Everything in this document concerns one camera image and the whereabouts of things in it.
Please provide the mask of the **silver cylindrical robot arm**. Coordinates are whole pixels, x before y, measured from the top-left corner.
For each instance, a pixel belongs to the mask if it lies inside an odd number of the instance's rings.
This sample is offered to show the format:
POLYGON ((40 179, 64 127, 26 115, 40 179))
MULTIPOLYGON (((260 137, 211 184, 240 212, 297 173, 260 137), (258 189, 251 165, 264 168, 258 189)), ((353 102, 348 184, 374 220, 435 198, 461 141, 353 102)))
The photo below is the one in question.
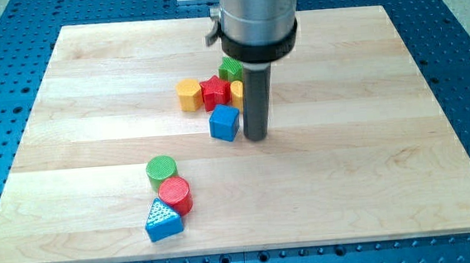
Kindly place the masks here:
POLYGON ((219 0, 223 34, 244 45, 270 45, 295 22, 296 0, 219 0))

